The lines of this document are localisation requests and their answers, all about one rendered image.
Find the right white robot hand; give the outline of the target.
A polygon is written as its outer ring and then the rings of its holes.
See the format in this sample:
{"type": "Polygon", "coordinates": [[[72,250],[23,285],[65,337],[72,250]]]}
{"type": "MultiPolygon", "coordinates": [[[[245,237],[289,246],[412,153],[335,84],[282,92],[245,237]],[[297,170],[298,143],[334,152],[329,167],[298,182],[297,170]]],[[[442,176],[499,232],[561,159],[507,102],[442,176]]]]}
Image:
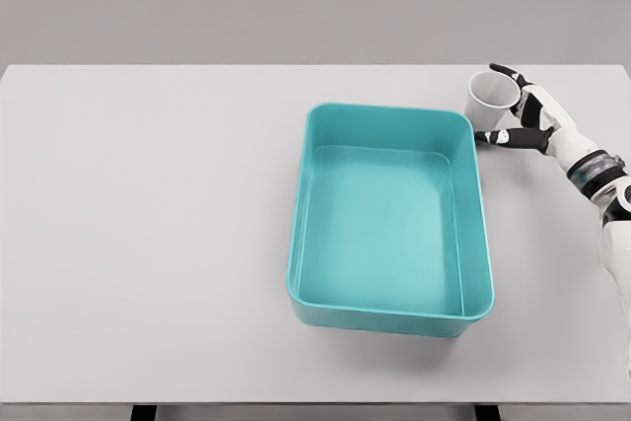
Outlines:
{"type": "Polygon", "coordinates": [[[510,107],[510,113],[519,120],[521,128],[475,131],[476,142],[545,154],[555,131],[564,125],[575,126],[568,112],[522,73],[497,63],[490,63],[489,68],[509,77],[520,88],[521,98],[510,107]]]}

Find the white paper cup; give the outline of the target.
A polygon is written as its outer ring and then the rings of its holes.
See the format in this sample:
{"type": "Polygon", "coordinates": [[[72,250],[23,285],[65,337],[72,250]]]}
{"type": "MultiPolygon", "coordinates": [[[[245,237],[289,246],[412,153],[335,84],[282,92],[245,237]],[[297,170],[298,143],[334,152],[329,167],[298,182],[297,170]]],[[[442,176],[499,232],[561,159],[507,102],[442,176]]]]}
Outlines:
{"type": "Polygon", "coordinates": [[[521,89],[509,76],[483,71],[468,82],[464,115],[475,132],[493,130],[506,112],[521,99],[521,89]]]}

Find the teal plastic basket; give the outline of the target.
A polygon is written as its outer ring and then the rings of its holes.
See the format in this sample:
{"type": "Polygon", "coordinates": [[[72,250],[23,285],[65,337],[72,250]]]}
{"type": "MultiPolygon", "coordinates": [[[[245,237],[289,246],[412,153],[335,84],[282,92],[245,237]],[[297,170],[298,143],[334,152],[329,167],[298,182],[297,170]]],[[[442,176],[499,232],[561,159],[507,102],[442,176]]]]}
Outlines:
{"type": "Polygon", "coordinates": [[[308,113],[286,273],[297,318],[456,337],[495,291],[473,130],[448,109],[308,113]]]}

